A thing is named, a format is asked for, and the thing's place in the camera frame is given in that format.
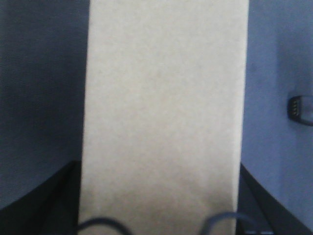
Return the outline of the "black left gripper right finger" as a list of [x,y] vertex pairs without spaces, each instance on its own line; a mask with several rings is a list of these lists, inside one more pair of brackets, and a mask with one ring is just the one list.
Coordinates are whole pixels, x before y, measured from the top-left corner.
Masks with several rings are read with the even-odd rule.
[[280,204],[242,164],[238,212],[254,221],[261,235],[311,235],[313,232]]

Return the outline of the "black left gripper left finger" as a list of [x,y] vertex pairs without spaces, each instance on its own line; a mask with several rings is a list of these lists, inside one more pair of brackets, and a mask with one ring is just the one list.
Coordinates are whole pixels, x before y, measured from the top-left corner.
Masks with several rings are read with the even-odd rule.
[[71,161],[0,211],[2,235],[69,235],[78,225],[81,162]]

